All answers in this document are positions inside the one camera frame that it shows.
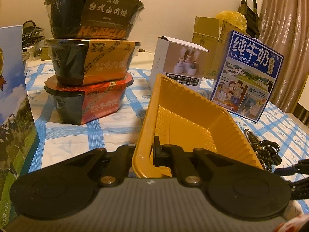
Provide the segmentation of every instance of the curtain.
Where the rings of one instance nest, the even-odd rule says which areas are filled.
[[[270,101],[290,112],[309,73],[309,0],[263,0],[259,39],[284,56]]]

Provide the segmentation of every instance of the cloud on box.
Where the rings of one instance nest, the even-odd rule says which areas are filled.
[[[2,120],[6,120],[12,113],[16,115],[26,95],[25,87],[21,84],[13,88],[12,93],[6,98],[1,98],[0,116],[2,116]]]

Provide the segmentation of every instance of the yellow basket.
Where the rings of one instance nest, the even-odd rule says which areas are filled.
[[[138,177],[171,176],[155,167],[152,143],[178,145],[187,152],[204,148],[262,169],[256,154],[230,114],[200,94],[158,74],[132,159]]]

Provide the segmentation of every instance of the tablecloth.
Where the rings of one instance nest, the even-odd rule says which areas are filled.
[[[40,137],[40,144],[30,166],[30,171],[46,167],[95,148],[115,151],[118,146],[136,143],[147,110],[151,90],[148,86],[150,70],[129,69],[134,83],[126,89],[118,112],[76,126],[64,124],[55,110],[53,100],[44,90],[44,82],[54,69],[50,62],[30,67],[26,85],[31,110]],[[208,96],[212,81],[203,79],[199,93]],[[251,129],[261,139],[277,142],[280,146],[282,164],[288,167],[301,159],[309,158],[309,136],[285,113],[268,103],[258,123],[231,114],[241,130]],[[304,176],[286,177],[295,181]],[[299,204],[309,213],[309,201]]]

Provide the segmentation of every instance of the wall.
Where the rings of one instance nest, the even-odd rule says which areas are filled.
[[[191,41],[195,16],[214,17],[223,10],[237,10],[241,0],[141,0],[145,10],[130,39],[155,50],[157,37],[167,35]],[[257,0],[258,12],[262,0]],[[0,0],[0,26],[34,20],[51,37],[44,0]]]

